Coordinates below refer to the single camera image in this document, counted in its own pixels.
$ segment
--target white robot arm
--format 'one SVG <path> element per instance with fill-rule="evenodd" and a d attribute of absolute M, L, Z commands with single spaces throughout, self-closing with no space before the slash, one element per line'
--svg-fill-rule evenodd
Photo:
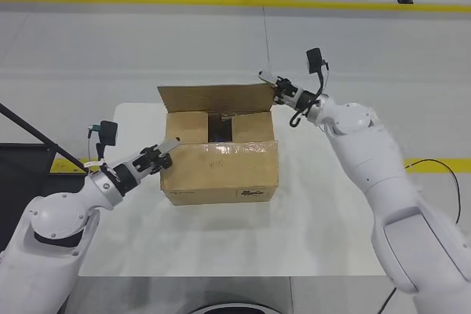
<path fill-rule="evenodd" d="M 34 198 L 1 254 L 0 314 L 57 313 L 75 285 L 99 223 L 98 209 L 113 210 L 141 179 L 171 166 L 168 152 L 178 144 L 172 139 L 146 148 L 113 169 L 103 164 L 78 193 Z M 57 244 L 80 232 L 76 247 Z"/>
<path fill-rule="evenodd" d="M 326 64 L 319 49 L 308 51 L 309 71 Z M 457 226 L 425 203 L 403 167 L 403 156 L 370 108 L 337 105 L 319 88 L 314 94 L 266 71 L 260 78 L 286 104 L 322 126 L 349 179 L 374 214 L 371 242 L 383 269 L 401 291 L 414 295 L 420 314 L 471 314 L 471 246 Z"/>

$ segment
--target yellow stripe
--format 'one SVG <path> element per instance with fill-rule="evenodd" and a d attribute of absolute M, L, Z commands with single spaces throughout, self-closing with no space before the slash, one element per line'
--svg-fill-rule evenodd
<path fill-rule="evenodd" d="M 434 5 L 369 2 L 322 2 L 313 0 L 2 0 L 0 2 L 49 2 L 85 4 L 169 4 L 169 5 L 225 5 L 267 6 L 303 9 L 352 9 L 369 11 L 416 11 L 441 13 L 471 13 L 471 5 Z"/>
<path fill-rule="evenodd" d="M 88 161 L 87 158 L 81 158 L 79 160 L 82 163 Z M 91 170 L 98 171 L 98 167 L 92 166 Z M 50 167 L 50 173 L 84 173 L 84 171 L 71 163 L 68 159 L 54 159 L 53 166 Z"/>
<path fill-rule="evenodd" d="M 405 165 L 410 165 L 420 159 L 406 159 Z M 447 164 L 454 172 L 457 173 L 471 173 L 471 159 L 438 159 Z M 421 162 L 415 166 L 408 168 L 410 173 L 443 173 L 448 172 L 448 169 L 438 162 Z"/>
<path fill-rule="evenodd" d="M 405 165 L 410 165 L 420 159 L 410 158 L 405 159 Z M 471 173 L 471 159 L 438 159 L 446 163 L 456 173 Z M 82 162 L 87 162 L 87 159 L 80 159 Z M 437 162 L 421 162 L 415 166 L 407 169 L 409 173 L 447 173 L 448 169 Z M 50 170 L 51 173 L 82 173 L 76 165 L 69 162 L 67 159 L 55 159 L 53 166 Z"/>

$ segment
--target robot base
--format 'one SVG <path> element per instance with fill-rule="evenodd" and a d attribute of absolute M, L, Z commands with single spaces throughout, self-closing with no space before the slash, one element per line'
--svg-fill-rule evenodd
<path fill-rule="evenodd" d="M 250 303 L 223 303 L 209 305 L 205 308 L 190 312 L 190 314 L 282 314 L 263 305 Z"/>

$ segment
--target black pole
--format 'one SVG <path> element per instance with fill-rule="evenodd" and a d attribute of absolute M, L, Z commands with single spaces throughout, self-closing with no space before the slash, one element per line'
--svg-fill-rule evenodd
<path fill-rule="evenodd" d="M 67 151 L 63 148 L 59 147 L 56 143 L 51 141 L 48 137 L 44 134 L 40 133 L 36 128 L 31 126 L 28 122 L 24 121 L 19 115 L 16 115 L 14 112 L 10 111 L 6 106 L 0 103 L 0 113 L 3 114 L 5 117 L 16 123 L 18 126 L 22 127 L 26 130 L 29 134 L 33 135 L 34 137 L 41 140 L 43 143 L 49 145 L 51 149 L 55 152 L 60 153 L 63 157 L 68 159 L 69 161 L 73 162 L 78 168 L 87 172 L 87 169 L 84 167 L 84 164 L 81 163 L 78 159 L 74 156 L 70 155 Z"/>

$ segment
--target cardboard box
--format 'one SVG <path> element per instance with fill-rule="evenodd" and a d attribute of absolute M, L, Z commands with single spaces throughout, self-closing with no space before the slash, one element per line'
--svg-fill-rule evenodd
<path fill-rule="evenodd" d="M 174 205 L 269 201 L 279 184 L 267 84 L 161 86 L 166 138 L 179 137 L 161 189 Z"/>

